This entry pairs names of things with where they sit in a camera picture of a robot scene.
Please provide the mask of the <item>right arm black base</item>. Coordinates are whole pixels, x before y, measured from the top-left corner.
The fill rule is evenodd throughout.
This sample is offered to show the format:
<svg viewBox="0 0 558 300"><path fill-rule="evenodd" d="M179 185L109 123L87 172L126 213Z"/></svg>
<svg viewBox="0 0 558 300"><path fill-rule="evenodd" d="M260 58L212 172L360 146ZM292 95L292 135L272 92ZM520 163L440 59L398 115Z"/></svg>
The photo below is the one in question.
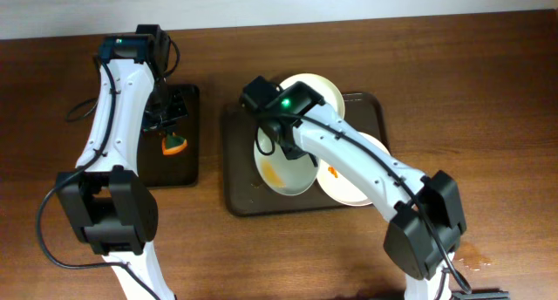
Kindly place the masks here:
<svg viewBox="0 0 558 300"><path fill-rule="evenodd" d="M481 291L470 294L453 292L451 300L511 300L510 294L506 291Z"/></svg>

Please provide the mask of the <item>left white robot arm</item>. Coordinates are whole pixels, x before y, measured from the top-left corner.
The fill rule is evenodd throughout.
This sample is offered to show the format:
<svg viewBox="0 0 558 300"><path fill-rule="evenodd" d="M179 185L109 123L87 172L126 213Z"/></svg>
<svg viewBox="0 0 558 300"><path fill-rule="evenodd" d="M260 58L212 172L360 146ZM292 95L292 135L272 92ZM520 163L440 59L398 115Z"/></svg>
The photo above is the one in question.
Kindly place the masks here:
<svg viewBox="0 0 558 300"><path fill-rule="evenodd" d="M169 52L175 42L157 24L140 24L133 34L106 37L99 47L100 90L84 151L72 173L61 173L52 192L78 240L114 270L129 299L173 299L160 269L154 237L155 198L138 174L141 135L163 134L166 156L182 152L186 139L175 132L187 117Z"/></svg>

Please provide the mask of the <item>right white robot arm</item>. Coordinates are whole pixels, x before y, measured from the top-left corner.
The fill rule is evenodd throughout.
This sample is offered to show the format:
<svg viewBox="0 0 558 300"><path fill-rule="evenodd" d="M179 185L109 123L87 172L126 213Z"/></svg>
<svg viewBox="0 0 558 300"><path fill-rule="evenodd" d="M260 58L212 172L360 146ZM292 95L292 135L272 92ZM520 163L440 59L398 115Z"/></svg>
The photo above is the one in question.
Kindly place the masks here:
<svg viewBox="0 0 558 300"><path fill-rule="evenodd" d="M288 160L305 154L324 160L371 200L389 223L384 251L405 273L406 299L453 299L449 276L471 293L453 265L466 218L450 175L429 177L382 151L302 81L283 89L259 76L239 102Z"/></svg>

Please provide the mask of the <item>orange and green sponge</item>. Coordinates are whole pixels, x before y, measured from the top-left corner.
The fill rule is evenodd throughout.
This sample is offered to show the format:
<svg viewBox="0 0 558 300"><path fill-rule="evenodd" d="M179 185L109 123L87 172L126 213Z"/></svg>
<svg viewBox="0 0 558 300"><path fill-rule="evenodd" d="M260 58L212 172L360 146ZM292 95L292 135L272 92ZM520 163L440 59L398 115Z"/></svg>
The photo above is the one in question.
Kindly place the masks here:
<svg viewBox="0 0 558 300"><path fill-rule="evenodd" d="M176 133L168 133L162 140L161 148L165 156L181 153L187 147L187 140Z"/></svg>

